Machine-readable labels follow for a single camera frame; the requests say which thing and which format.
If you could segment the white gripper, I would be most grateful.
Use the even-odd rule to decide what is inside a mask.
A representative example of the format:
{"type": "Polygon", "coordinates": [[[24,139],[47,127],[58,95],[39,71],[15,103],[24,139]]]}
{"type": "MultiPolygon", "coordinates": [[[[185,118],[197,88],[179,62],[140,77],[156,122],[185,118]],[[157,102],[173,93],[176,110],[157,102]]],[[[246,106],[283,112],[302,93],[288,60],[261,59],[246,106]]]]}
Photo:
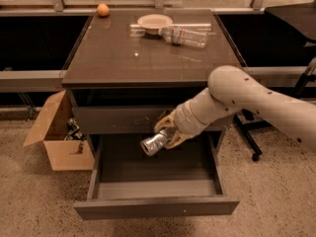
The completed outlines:
{"type": "Polygon", "coordinates": [[[158,133],[161,130],[168,129],[166,132],[167,143],[164,147],[172,149],[201,134],[207,127],[208,124],[198,120],[192,111],[190,102],[186,101],[178,105],[174,112],[170,112],[159,119],[154,126],[154,131],[158,133]]]}

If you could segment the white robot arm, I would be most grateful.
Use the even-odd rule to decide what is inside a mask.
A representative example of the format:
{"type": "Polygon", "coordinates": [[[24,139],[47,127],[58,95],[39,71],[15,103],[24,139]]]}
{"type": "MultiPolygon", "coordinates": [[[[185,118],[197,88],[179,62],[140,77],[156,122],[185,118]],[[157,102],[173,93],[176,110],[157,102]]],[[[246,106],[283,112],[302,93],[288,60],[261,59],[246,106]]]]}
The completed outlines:
{"type": "Polygon", "coordinates": [[[215,121],[248,110],[304,147],[316,150],[316,105],[272,91],[243,70],[214,69],[207,87],[155,125],[159,148],[173,148],[215,121]]]}

